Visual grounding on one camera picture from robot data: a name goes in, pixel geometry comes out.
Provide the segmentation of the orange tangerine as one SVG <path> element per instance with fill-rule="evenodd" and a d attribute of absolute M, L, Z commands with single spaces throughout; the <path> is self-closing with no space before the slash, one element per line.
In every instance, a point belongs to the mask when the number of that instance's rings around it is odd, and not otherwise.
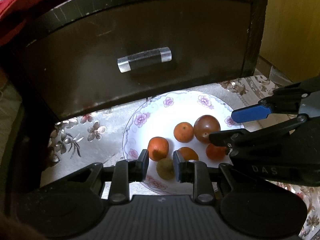
<path fill-rule="evenodd" d="M 189 147 L 181 147 L 178 149 L 178 152 L 180 152 L 181 156 L 185 161 L 189 161 L 189 160 L 199 161 L 199 156 L 197 155 L 197 153 Z"/>
<path fill-rule="evenodd" d="M 177 141 L 182 143 L 188 143 L 192 141 L 194 137 L 194 128 L 188 122 L 181 122 L 174 128 L 174 137 Z"/>
<path fill-rule="evenodd" d="M 148 144 L 149 158 L 153 161 L 160 161 L 168 156 L 169 143 L 163 137 L 153 137 Z"/>

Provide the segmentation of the large dark red tomato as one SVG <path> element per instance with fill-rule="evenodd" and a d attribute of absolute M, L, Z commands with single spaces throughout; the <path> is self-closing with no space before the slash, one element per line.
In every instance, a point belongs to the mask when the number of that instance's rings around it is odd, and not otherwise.
<path fill-rule="evenodd" d="M 212 115 L 199 117 L 194 124 L 194 135 L 202 143 L 209 144 L 209 135 L 221 130 L 220 123 Z"/>

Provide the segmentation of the tan longan fruit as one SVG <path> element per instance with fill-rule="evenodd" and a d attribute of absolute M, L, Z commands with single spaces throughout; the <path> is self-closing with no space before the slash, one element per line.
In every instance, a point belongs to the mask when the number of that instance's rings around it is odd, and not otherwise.
<path fill-rule="evenodd" d="M 173 161 L 170 158 L 161 159 L 157 163 L 156 170 L 163 180 L 172 180 L 175 177 Z"/>

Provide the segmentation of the floral beige tablecloth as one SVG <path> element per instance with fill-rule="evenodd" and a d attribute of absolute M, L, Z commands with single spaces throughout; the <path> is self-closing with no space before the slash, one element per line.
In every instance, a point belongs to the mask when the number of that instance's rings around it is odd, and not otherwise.
<path fill-rule="evenodd" d="M 277 85 L 265 76 L 256 75 L 189 88 L 188 90 L 213 95 L 223 100 L 232 109 L 239 109 L 271 96 L 276 88 Z M 50 157 L 55 166 L 47 168 L 42 173 L 40 185 L 47 185 L 91 163 L 99 162 L 104 166 L 112 166 L 117 161 L 126 159 L 123 152 L 125 128 L 135 111 L 153 98 L 115 106 L 56 123 L 48 145 L 51 150 Z M 247 122 L 244 124 L 244 128 L 253 132 L 291 118 L 293 116 L 270 115 L 265 120 Z M 319 187 L 281 183 L 277 183 L 277 185 L 296 193 L 307 205 L 308 217 L 300 232 L 302 239 L 319 239 Z M 180 184 L 176 179 L 165 181 L 160 178 L 156 172 L 156 162 L 151 160 L 145 182 L 133 183 L 130 186 L 130 196 L 133 194 L 191 194 L 192 188 L 190 183 Z"/>

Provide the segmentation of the white floral ceramic plate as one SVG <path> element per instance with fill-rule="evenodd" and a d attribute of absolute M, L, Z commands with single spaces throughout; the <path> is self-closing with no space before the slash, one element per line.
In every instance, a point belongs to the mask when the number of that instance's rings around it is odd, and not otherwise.
<path fill-rule="evenodd" d="M 218 162 L 207 158 L 207 145 L 193 138 L 188 143 L 175 139 L 174 128 L 180 122 L 193 125 L 203 115 L 215 117 L 222 130 L 243 128 L 231 119 L 232 108 L 223 100 L 194 90 L 180 90 L 159 95 L 139 107 L 130 118 L 124 132 L 123 152 L 126 159 L 137 159 L 153 137 L 163 137 L 169 143 L 169 158 L 181 147 L 193 149 L 199 160 L 209 167 Z"/>

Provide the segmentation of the yellow wooden cabinet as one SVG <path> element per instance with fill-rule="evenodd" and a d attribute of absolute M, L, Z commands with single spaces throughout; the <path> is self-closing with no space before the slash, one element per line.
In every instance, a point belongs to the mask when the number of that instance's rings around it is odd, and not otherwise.
<path fill-rule="evenodd" d="M 319 75 L 319 0 L 268 0 L 260 55 L 291 81 Z"/>

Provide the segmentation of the dark wooden drawer cabinet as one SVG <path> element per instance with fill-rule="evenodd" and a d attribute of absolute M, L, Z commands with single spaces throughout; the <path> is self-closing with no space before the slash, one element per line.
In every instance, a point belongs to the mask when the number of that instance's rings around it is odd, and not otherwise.
<path fill-rule="evenodd" d="M 170 90 L 253 74 L 267 0 L 70 0 L 33 24 L 25 96 L 67 119 Z M 121 73 L 117 59 L 169 47 Z"/>

